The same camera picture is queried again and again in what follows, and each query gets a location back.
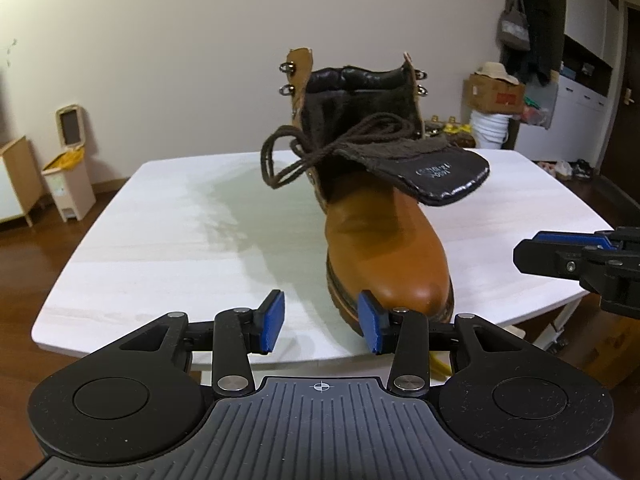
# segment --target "brown leather boot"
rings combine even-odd
[[[424,137],[417,106],[426,76],[405,55],[390,72],[356,67],[312,72],[309,49],[290,51],[280,66],[289,84],[292,126],[262,147],[264,181],[274,189],[308,174],[326,213],[327,280],[335,306],[360,332],[357,297],[373,292],[382,306],[448,321],[453,289],[438,235],[418,206],[455,202],[487,178],[479,155]],[[300,160],[276,173],[272,152],[294,137]]]

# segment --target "cardboard box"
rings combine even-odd
[[[465,101],[484,114],[520,114],[524,108],[523,84],[512,85],[501,79],[472,74],[465,81]]]

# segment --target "trash can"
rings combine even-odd
[[[60,144],[65,150],[42,168],[47,187],[63,221],[81,220],[95,203],[84,160],[84,113],[78,105],[56,112]]]

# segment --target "drawer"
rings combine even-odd
[[[558,97],[593,110],[604,111],[607,105],[606,97],[564,76],[560,76],[558,81]]]
[[[577,83],[563,75],[560,76],[558,80],[558,97],[562,97],[564,99],[569,99],[569,101],[573,101],[574,103],[580,102],[579,96],[584,89],[580,83]]]
[[[577,103],[586,106],[587,108],[591,108],[592,110],[597,110],[599,112],[604,112],[604,108],[607,105],[607,98],[601,96],[597,92],[593,90],[589,90],[587,87],[582,87],[581,91],[574,92],[577,97]]]

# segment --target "hanging bag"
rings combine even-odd
[[[524,0],[507,1],[498,24],[498,40],[513,50],[528,52],[531,49]]]

